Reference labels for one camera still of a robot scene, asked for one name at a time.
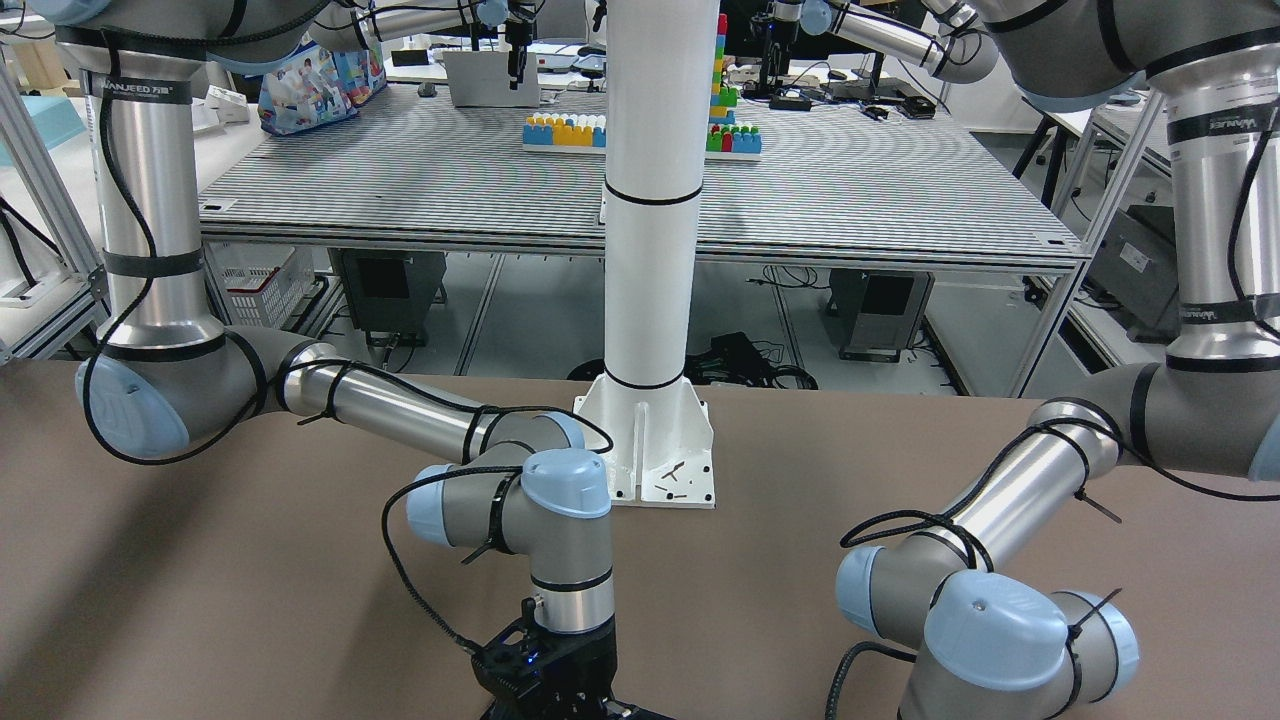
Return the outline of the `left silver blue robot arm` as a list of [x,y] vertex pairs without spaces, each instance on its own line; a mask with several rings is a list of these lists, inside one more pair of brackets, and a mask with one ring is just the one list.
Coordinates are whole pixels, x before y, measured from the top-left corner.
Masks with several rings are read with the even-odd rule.
[[1111,597],[1001,573],[1069,500],[1123,465],[1277,479],[1275,1],[974,1],[979,41],[1043,108],[1094,106],[1144,77],[1167,108],[1180,331],[1161,363],[1101,372],[1029,418],[938,512],[886,512],[842,539],[845,653],[911,664],[900,719],[1053,719],[1128,685],[1137,634]]

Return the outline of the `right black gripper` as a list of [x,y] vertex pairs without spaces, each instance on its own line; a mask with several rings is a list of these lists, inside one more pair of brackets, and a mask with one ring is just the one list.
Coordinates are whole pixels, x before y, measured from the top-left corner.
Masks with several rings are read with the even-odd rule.
[[618,667],[616,621],[564,634],[538,624],[529,633],[530,659],[521,678],[521,719],[612,719],[612,682]]

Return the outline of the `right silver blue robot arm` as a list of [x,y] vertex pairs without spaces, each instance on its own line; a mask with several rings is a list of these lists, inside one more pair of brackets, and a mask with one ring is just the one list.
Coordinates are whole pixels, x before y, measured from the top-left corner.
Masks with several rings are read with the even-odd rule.
[[[548,406],[498,407],[342,357],[270,328],[223,325],[204,295],[189,127],[207,60],[271,70],[311,26],[358,19],[349,1],[37,1],[79,63],[92,109],[102,252],[113,304],[78,374],[84,419],[138,465],[201,454],[252,416],[332,419],[444,459],[393,493],[381,537],[412,600],[470,659],[488,719],[645,719],[616,698],[613,439]],[[422,597],[390,534],[524,555],[531,591],[489,642],[461,635]]]

